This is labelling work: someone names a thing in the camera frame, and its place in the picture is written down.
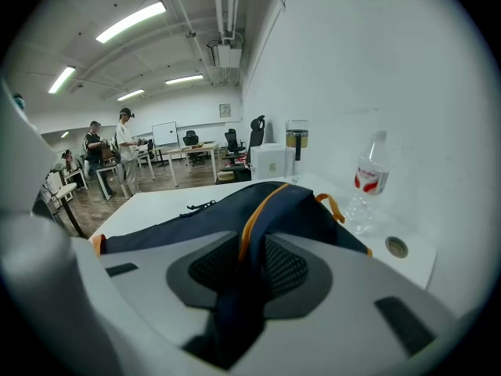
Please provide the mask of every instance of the ceiling light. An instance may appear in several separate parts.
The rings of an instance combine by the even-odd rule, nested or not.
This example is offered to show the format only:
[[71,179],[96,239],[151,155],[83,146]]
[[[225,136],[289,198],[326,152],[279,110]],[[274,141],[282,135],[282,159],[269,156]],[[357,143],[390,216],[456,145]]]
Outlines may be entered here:
[[131,92],[131,93],[129,93],[129,94],[127,94],[127,95],[125,95],[125,96],[119,97],[117,100],[118,100],[119,102],[121,102],[122,100],[126,100],[126,99],[128,99],[129,97],[133,97],[133,96],[135,96],[135,95],[138,95],[139,93],[144,93],[144,89],[138,89],[137,91],[134,91],[134,92]]
[[59,78],[56,79],[56,82],[54,82],[54,85],[51,87],[49,90],[49,93],[56,93],[57,89],[61,87],[61,85],[66,81],[66,79],[75,71],[75,67],[66,67],[66,69],[63,71],[63,73],[59,76]]
[[108,42],[113,36],[117,36],[122,31],[127,28],[136,25],[137,23],[144,21],[151,16],[156,16],[157,14],[165,13],[165,5],[163,2],[158,2],[145,9],[140,9],[137,13],[131,14],[130,16],[124,18],[122,21],[118,21],[112,27],[106,29],[100,36],[96,38],[101,43]]
[[166,81],[165,83],[167,85],[177,84],[178,82],[192,81],[194,79],[202,79],[203,77],[204,77],[203,75],[192,75],[191,77],[184,77],[184,78],[173,79],[171,81]]

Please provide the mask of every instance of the round hole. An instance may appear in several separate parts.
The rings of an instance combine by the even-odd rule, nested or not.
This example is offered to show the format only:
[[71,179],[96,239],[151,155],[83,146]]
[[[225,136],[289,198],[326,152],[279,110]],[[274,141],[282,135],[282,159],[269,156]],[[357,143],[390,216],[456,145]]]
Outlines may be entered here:
[[397,237],[388,237],[386,239],[386,248],[396,258],[405,258],[409,254],[409,249],[405,242]]

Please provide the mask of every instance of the chair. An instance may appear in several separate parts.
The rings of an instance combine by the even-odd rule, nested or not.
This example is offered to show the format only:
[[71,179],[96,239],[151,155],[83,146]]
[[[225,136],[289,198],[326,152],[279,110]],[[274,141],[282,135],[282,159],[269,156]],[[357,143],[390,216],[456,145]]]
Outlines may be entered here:
[[228,132],[225,132],[226,140],[228,141],[228,146],[226,149],[231,152],[233,155],[238,155],[239,152],[245,150],[243,146],[238,146],[238,142],[236,140],[236,131],[233,128],[230,128]]
[[263,143],[263,139],[265,138],[265,126],[265,116],[259,116],[250,123],[252,131],[250,132],[249,149],[247,150],[245,165],[233,164],[234,162],[231,160],[235,160],[238,156],[227,157],[232,165],[220,169],[216,184],[239,183],[241,181],[251,180],[251,170],[247,168],[251,163],[251,147],[260,146]]
[[[193,130],[186,131],[186,136],[182,137],[182,141],[185,143],[186,146],[197,145],[198,135]],[[205,164],[204,156],[201,152],[195,154],[188,154],[188,161],[191,162],[191,165],[193,167],[195,167],[195,164],[197,162],[201,163],[202,165]]]

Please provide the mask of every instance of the floor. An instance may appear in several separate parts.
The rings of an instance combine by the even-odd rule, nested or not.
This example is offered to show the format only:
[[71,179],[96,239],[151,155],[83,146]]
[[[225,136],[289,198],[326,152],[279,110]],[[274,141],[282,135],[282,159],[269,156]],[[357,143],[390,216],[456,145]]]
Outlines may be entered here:
[[[211,159],[208,158],[205,164],[196,164],[192,167],[191,174],[186,169],[186,161],[173,161],[175,178],[178,181],[178,186],[174,186],[172,182],[171,169],[167,164],[165,167],[157,167],[157,164],[152,163],[155,180],[151,179],[150,169],[147,165],[138,168],[139,189],[142,192],[164,191],[181,188],[192,188],[195,186],[214,185],[214,175],[212,173]],[[92,177],[88,183],[87,190],[79,190],[73,192],[74,198],[68,202],[70,209],[80,225],[82,231],[90,237],[101,224],[103,224],[121,205],[127,200],[124,193],[114,177],[110,181],[111,175],[114,173],[107,172],[108,184],[110,188],[117,194],[112,196],[109,201],[105,201],[101,196],[99,183],[96,177]],[[71,224],[68,216],[63,208],[59,210],[59,218],[63,221],[71,236],[77,236],[77,231]]]

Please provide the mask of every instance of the water bottle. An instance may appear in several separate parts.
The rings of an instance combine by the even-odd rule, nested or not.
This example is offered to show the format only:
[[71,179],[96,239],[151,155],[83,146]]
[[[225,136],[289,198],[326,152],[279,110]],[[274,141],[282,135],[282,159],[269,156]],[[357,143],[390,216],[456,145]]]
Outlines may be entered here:
[[355,229],[355,234],[364,233],[377,206],[378,197],[388,179],[388,156],[384,143],[386,131],[375,131],[370,143],[359,157],[355,172],[354,193],[346,213],[346,218]]

